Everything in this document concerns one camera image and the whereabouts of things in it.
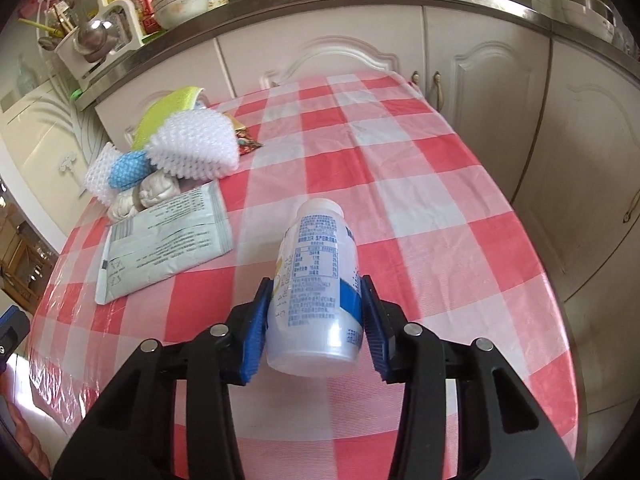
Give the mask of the grey printed plastic package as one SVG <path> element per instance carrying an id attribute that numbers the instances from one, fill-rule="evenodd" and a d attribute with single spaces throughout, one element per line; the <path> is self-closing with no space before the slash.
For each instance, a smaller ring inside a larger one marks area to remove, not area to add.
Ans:
<path id="1" fill-rule="evenodd" d="M 104 306 L 232 248 L 219 184 L 203 184 L 108 229 L 94 301 Z"/>

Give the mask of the small white foam fruit net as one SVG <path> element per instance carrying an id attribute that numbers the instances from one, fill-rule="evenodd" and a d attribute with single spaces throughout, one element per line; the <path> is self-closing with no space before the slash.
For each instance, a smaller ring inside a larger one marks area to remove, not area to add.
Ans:
<path id="1" fill-rule="evenodd" d="M 118 195 L 108 183 L 112 169 L 122 153 L 111 142 L 104 145 L 98 157 L 89 165 L 84 177 L 84 188 L 103 206 L 108 207 Z"/>

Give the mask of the blue patterned cloth wad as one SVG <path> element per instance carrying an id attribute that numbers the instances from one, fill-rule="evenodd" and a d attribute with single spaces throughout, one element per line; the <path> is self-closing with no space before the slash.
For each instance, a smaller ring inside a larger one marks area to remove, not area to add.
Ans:
<path id="1" fill-rule="evenodd" d="M 114 162 L 107 182 L 115 190 L 126 191 L 134 188 L 152 172 L 153 167 L 145 151 L 132 151 L 122 154 Z"/>

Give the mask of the white rag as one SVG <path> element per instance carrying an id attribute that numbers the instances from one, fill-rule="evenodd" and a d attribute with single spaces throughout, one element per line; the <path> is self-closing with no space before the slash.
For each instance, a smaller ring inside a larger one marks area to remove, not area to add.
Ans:
<path id="1" fill-rule="evenodd" d="M 108 207 L 107 218 L 112 223 L 117 223 L 166 202 L 180 193 L 178 179 L 157 170 L 133 188 L 120 192 Z"/>

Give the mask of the white plastic drink bottle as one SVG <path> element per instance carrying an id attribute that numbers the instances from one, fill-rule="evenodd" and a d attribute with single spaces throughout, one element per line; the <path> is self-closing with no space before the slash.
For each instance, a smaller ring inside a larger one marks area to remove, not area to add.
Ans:
<path id="1" fill-rule="evenodd" d="M 268 365 L 302 377 L 344 375 L 363 337 L 358 250 L 338 203 L 307 200 L 279 248 L 267 314 Z"/>

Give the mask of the large white foam fruit net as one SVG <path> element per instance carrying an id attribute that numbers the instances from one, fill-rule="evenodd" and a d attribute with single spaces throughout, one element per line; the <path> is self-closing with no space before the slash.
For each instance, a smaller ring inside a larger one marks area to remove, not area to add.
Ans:
<path id="1" fill-rule="evenodd" d="M 221 179 L 240 163 L 231 119 L 209 108 L 171 114 L 144 150 L 153 166 L 179 179 Z"/>

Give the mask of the yellow-green sponge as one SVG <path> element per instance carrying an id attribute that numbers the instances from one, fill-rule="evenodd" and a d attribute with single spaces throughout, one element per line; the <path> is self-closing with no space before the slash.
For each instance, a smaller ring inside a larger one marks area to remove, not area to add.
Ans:
<path id="1" fill-rule="evenodd" d="M 157 133 L 160 126 L 172 114 L 193 110 L 203 91 L 202 87 L 182 87 L 153 103 L 139 122 L 131 149 L 141 151 L 148 144 L 151 136 Z"/>

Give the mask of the green snack wrapper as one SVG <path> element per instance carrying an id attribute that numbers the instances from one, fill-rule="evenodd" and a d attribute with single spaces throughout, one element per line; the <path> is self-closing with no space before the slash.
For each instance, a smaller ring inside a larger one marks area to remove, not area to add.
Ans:
<path id="1" fill-rule="evenodd" d="M 239 122 L 229 113 L 224 113 L 224 116 L 227 116 L 232 123 L 241 156 L 248 155 L 262 147 L 262 144 L 250 135 L 246 125 L 243 125 L 242 122 Z"/>

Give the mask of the red white checkered tablecloth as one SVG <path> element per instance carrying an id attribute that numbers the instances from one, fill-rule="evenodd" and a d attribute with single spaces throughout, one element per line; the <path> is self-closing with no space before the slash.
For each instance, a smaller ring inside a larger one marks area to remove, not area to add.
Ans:
<path id="1" fill-rule="evenodd" d="M 536 252 L 486 170 L 445 119 L 396 75 L 287 84 L 222 104 L 258 140 L 221 181 L 232 251 L 116 300 L 94 301 L 108 230 L 92 202 L 70 232 L 30 336 L 37 403 L 73 431 L 137 344 L 187 340 L 273 274 L 298 208 L 338 203 L 360 269 L 438 336 L 493 341 L 569 448 L 574 368 Z"/>

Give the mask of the steel ladle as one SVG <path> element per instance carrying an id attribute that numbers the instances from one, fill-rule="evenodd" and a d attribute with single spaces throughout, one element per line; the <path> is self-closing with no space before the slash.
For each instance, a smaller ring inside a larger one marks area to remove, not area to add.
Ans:
<path id="1" fill-rule="evenodd" d="M 114 53 L 119 43 L 119 32 L 114 24 L 92 20 L 80 23 L 77 27 L 74 49 L 86 62 L 97 63 Z"/>

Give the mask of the white dish rack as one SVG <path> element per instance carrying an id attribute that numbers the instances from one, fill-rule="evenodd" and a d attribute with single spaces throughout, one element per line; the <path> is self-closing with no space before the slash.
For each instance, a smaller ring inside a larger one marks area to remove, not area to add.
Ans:
<path id="1" fill-rule="evenodd" d="M 142 48 L 157 29 L 151 0 L 63 0 L 56 16 L 68 28 L 55 47 L 79 88 L 86 91 L 125 55 Z"/>

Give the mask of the red soda can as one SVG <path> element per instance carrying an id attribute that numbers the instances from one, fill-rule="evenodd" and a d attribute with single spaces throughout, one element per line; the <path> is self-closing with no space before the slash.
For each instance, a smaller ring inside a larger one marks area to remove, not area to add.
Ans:
<path id="1" fill-rule="evenodd" d="M 153 0 L 136 0 L 140 9 L 140 22 L 144 31 L 148 34 L 154 34 L 160 30 L 154 15 Z"/>

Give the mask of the grey stone countertop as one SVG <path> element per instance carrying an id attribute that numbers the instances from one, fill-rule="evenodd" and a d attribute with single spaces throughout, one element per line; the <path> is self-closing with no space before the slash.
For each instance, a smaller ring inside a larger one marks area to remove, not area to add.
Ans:
<path id="1" fill-rule="evenodd" d="M 523 26 L 544 36 L 558 37 L 604 58 L 634 81 L 639 79 L 639 62 L 612 44 L 582 29 L 548 18 L 512 0 L 236 0 L 186 21 L 119 61 L 74 101 L 78 110 L 102 102 L 124 84 L 168 58 L 226 32 L 282 16 L 344 8 L 345 6 L 434 6 L 486 15 Z"/>

